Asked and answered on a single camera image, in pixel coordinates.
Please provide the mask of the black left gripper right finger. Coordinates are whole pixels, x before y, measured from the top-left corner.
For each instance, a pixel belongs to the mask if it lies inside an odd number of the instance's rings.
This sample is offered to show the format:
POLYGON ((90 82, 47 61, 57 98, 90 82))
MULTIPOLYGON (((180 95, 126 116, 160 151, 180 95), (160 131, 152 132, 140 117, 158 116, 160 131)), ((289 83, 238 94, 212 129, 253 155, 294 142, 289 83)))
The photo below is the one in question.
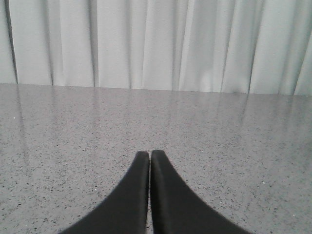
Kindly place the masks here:
POLYGON ((156 234, 245 234, 203 202, 183 181, 163 150, 151 155, 151 210, 156 234))

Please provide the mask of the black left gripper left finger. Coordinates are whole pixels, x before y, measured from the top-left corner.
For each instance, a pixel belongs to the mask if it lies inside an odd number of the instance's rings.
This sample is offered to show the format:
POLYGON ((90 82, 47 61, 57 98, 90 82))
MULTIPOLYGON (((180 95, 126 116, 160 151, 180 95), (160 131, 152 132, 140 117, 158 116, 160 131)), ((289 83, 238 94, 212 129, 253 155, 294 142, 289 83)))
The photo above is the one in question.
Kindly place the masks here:
POLYGON ((120 183, 63 234, 144 234, 149 194, 149 154, 139 151, 120 183))

